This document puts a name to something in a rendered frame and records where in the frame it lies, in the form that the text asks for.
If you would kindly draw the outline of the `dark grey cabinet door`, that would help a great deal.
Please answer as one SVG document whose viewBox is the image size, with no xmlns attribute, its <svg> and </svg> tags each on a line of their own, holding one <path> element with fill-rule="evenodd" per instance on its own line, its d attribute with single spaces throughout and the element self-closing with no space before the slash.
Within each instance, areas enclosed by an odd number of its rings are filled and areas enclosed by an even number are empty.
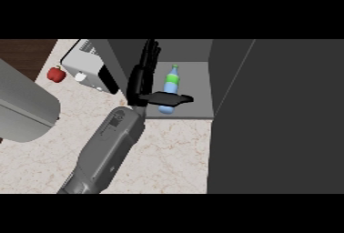
<svg viewBox="0 0 344 233">
<path fill-rule="evenodd" d="M 344 40 L 260 40 L 213 123 L 210 193 L 344 193 Z"/>
</svg>

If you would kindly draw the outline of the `white and black appliance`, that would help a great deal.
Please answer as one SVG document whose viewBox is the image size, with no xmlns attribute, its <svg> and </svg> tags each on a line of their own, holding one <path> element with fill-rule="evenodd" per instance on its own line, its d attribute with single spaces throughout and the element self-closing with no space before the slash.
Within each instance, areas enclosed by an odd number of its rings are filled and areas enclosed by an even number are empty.
<svg viewBox="0 0 344 233">
<path fill-rule="evenodd" d="M 120 87 L 89 39 L 75 42 L 61 58 L 61 65 L 81 85 L 117 94 Z"/>
</svg>

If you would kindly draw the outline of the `dark grey cabinet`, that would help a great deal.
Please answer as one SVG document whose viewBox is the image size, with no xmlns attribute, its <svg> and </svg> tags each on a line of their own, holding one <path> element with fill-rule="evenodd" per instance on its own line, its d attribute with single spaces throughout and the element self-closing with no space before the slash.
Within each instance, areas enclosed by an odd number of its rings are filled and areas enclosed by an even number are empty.
<svg viewBox="0 0 344 233">
<path fill-rule="evenodd" d="M 134 65 L 140 62 L 145 41 L 142 39 L 95 39 L 92 41 L 121 90 Z M 170 115 L 157 106 L 146 108 L 149 119 L 211 119 L 217 115 L 233 78 L 253 47 L 251 39 L 161 39 L 161 52 L 152 90 L 164 87 L 165 75 L 179 66 L 180 85 L 177 93 L 193 101 L 174 108 Z"/>
</svg>

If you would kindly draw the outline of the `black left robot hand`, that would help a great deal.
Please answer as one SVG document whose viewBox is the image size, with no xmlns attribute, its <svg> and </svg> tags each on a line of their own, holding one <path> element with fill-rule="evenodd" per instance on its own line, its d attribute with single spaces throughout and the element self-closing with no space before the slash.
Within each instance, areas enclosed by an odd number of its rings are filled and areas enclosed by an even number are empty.
<svg viewBox="0 0 344 233">
<path fill-rule="evenodd" d="M 179 106 L 193 101 L 192 96 L 177 95 L 167 92 L 152 92 L 157 59 L 161 48 L 155 39 L 148 39 L 140 63 L 134 65 L 127 81 L 127 104 L 130 106 Z"/>
</svg>

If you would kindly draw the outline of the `pale grey rounded appliance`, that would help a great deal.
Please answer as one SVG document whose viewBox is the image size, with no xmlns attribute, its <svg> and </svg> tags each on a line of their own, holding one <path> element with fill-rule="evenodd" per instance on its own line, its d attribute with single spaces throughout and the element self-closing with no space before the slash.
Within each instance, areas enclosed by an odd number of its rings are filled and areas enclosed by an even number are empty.
<svg viewBox="0 0 344 233">
<path fill-rule="evenodd" d="M 59 114 L 58 98 L 0 58 L 0 137 L 21 143 L 38 139 Z"/>
</svg>

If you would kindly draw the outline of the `blue bottle with green label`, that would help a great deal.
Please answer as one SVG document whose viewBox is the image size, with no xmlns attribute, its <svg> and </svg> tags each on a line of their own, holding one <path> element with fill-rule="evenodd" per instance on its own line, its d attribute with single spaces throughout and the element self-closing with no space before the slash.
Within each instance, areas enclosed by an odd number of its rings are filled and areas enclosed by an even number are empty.
<svg viewBox="0 0 344 233">
<path fill-rule="evenodd" d="M 177 93 L 179 83 L 180 83 L 180 77 L 177 73 L 179 65 L 171 66 L 171 72 L 165 76 L 165 82 L 164 82 L 164 91 L 167 93 Z M 174 111 L 174 108 L 171 106 L 159 106 L 158 111 L 162 114 L 171 114 Z"/>
</svg>

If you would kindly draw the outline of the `red bell pepper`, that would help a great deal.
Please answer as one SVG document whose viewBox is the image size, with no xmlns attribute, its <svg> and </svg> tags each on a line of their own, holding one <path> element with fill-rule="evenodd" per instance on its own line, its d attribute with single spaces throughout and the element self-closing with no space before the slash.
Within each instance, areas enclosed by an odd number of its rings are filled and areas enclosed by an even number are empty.
<svg viewBox="0 0 344 233">
<path fill-rule="evenodd" d="M 52 67 L 47 72 L 47 78 L 55 83 L 61 83 L 65 77 L 66 77 L 66 72 L 62 70 L 61 66 Z"/>
</svg>

